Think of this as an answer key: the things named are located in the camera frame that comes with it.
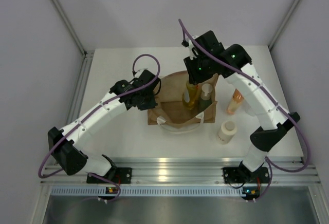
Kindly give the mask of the yellow bottle red cap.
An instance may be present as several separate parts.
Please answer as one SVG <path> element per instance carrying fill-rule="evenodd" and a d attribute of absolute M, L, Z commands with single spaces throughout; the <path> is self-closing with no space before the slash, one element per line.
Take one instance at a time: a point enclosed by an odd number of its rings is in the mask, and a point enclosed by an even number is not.
<path fill-rule="evenodd" d="M 199 85 L 193 85 L 187 81 L 184 92 L 182 94 L 183 106 L 188 110 L 192 110 L 197 104 L 198 94 Z"/>

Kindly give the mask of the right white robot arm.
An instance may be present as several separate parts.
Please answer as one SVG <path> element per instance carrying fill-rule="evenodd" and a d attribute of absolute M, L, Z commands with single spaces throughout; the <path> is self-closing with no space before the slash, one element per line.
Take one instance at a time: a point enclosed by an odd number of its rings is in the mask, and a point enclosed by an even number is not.
<path fill-rule="evenodd" d="M 201 36 L 184 33 L 182 45 L 190 52 L 184 59 L 190 84 L 197 85 L 214 74 L 221 75 L 242 94 L 258 118 L 260 127 L 250 135 L 252 145 L 237 169 L 244 182 L 252 181 L 270 150 L 300 120 L 300 116 L 279 106 L 241 45 L 224 48 L 211 30 Z"/>

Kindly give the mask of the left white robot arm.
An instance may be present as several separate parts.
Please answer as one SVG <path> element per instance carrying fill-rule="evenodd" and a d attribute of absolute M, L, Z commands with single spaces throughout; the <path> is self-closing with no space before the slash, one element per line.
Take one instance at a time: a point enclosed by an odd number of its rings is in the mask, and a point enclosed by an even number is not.
<path fill-rule="evenodd" d="M 98 130 L 132 107 L 139 110 L 156 107 L 154 89 L 159 82 L 160 78 L 147 69 L 131 81 L 118 81 L 98 104 L 76 121 L 61 129 L 50 129 L 49 149 L 62 170 L 69 176 L 78 172 L 93 173 L 106 183 L 112 182 L 116 177 L 115 164 L 104 154 L 90 154 L 85 146 Z"/>

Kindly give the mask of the round white jar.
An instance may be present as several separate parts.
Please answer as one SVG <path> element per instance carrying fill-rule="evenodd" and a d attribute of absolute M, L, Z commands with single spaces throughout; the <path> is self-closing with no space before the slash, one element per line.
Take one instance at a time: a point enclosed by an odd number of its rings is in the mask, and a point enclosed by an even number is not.
<path fill-rule="evenodd" d="M 220 144 L 227 144 L 237 132 L 237 126 L 233 121 L 225 121 L 221 124 L 217 137 Z"/>

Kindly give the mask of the brown canvas tote bag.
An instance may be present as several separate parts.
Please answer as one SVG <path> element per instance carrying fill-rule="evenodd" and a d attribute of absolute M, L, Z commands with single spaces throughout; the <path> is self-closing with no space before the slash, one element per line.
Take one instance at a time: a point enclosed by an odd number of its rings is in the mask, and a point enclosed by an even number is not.
<path fill-rule="evenodd" d="M 161 78 L 155 91 L 157 106 L 148 110 L 148 125 L 158 125 L 160 128 L 172 133 L 187 133 L 205 123 L 214 123 L 216 117 L 216 93 L 215 87 L 218 75 L 213 75 L 209 80 L 198 85 L 196 99 L 201 96 L 202 86 L 210 84 L 213 89 L 210 92 L 211 104 L 205 110 L 199 112 L 198 107 L 188 109 L 183 104 L 183 94 L 187 90 L 188 73 L 179 71 Z"/>

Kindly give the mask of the orange bottle pink cap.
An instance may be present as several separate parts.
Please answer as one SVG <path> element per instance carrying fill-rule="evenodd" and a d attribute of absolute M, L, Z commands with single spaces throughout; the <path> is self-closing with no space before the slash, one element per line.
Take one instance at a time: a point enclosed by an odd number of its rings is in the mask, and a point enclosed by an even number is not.
<path fill-rule="evenodd" d="M 242 105 L 244 101 L 244 97 L 242 94 L 236 89 L 232 95 L 232 98 L 228 104 L 226 112 L 229 115 L 234 115 L 234 113 L 238 110 L 238 108 Z"/>

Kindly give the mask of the white bottle dark cap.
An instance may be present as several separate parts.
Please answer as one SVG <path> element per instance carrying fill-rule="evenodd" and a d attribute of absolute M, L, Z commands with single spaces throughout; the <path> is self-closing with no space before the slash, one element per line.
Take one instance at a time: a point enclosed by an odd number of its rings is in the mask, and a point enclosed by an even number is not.
<path fill-rule="evenodd" d="M 253 109 L 251 108 L 251 106 L 247 102 L 244 103 L 243 105 L 244 105 L 244 110 L 248 115 L 255 116 L 255 113 L 254 113 Z"/>

